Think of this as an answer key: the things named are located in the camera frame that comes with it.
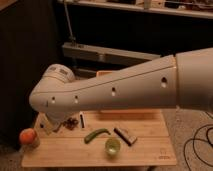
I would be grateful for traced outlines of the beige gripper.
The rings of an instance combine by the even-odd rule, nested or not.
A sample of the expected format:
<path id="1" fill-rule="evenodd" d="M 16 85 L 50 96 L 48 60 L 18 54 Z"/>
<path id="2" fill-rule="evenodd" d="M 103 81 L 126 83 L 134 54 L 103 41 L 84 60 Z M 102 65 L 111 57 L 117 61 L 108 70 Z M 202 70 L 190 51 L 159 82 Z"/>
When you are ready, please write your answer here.
<path id="1" fill-rule="evenodd" d="M 51 134 L 52 132 L 58 132 L 64 121 L 64 118 L 54 118 L 44 114 L 41 116 L 40 124 L 47 134 Z"/>

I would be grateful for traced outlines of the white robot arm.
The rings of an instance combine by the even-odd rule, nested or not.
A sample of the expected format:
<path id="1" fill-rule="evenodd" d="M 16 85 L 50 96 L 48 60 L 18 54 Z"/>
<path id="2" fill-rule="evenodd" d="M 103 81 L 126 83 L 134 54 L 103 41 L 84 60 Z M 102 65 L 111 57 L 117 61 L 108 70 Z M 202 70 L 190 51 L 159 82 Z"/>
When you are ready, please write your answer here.
<path id="1" fill-rule="evenodd" d="M 79 81 L 68 67 L 53 64 L 29 103 L 54 127 L 80 111 L 179 107 L 213 112 L 213 47 Z"/>

